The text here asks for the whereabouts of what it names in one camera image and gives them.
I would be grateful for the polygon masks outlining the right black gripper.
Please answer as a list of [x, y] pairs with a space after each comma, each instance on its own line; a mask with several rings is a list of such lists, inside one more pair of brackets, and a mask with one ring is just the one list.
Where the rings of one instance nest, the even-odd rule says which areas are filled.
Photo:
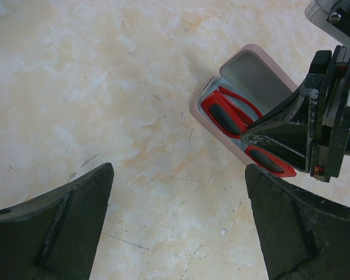
[[[318, 90], [318, 74], [323, 75]], [[317, 102], [309, 173], [329, 182], [350, 155], [350, 48], [316, 52], [301, 85], [281, 104], [248, 126], [245, 144], [263, 148], [300, 172], [308, 171], [307, 115]]]

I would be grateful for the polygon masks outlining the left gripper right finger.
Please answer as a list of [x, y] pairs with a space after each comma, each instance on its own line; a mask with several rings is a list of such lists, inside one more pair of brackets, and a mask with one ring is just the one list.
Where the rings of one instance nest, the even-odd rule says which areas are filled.
[[269, 279], [350, 279], [350, 207], [246, 166]]

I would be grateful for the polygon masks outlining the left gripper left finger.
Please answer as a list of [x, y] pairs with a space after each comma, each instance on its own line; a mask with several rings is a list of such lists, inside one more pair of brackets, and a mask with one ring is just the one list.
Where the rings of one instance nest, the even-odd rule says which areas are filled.
[[114, 169], [104, 163], [74, 181], [0, 210], [0, 279], [89, 279]]

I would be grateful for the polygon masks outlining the pink glasses case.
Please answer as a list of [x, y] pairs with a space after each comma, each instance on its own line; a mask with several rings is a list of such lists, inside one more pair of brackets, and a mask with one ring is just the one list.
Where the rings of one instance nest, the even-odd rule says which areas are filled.
[[247, 145], [229, 138], [201, 109], [201, 103], [219, 86], [246, 98], [263, 114], [269, 113], [298, 87], [284, 70], [259, 46], [242, 47], [219, 69], [190, 103], [191, 114], [245, 165], [253, 163], [244, 152]]

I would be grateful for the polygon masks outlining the red sunglasses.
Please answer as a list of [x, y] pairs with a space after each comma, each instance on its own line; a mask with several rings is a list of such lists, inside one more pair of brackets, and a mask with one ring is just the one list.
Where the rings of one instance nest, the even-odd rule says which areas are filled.
[[248, 126], [261, 119], [263, 114], [245, 97], [219, 85], [201, 102], [201, 110], [228, 138], [237, 141], [242, 151], [257, 165], [278, 177], [295, 177], [293, 167], [277, 156], [252, 144], [241, 141]]

